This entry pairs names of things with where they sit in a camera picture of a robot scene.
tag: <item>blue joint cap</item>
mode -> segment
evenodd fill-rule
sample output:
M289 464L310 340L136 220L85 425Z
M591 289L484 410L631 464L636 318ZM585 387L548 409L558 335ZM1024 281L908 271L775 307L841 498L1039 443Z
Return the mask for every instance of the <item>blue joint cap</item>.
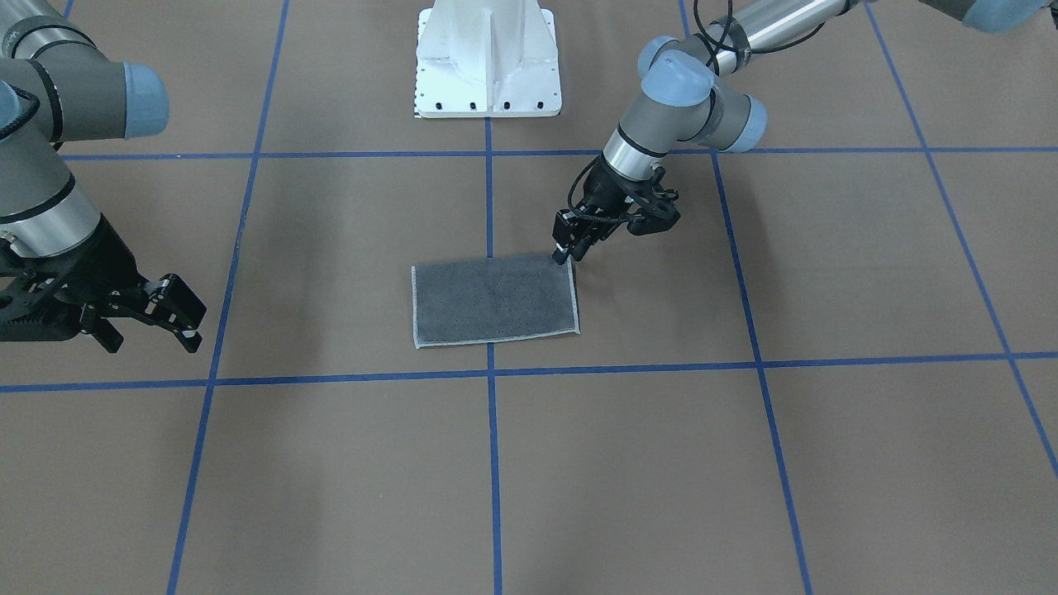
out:
M1028 20L1051 0L978 0L966 12L963 24L985 33L1002 33Z
M148 66L125 62L125 139L153 137L169 124L169 94Z
M646 96L672 107L692 107L709 98L716 75L701 60L678 50L668 50L643 77Z
M646 76L646 72L651 70L651 65L654 64L654 58L661 51L661 47L670 41L678 41L678 39L670 35L662 35L651 39L646 46L643 46L643 51L639 52L639 61L636 62L636 72L639 73L640 78Z
M22 105L18 102L18 95L10 85L0 80L0 128L15 122L18 114L22 113Z
M755 147L764 137L764 130L768 127L768 110L764 109L764 104L752 95L746 96L749 97L749 118L746 119L746 127L731 146L720 152L746 152Z

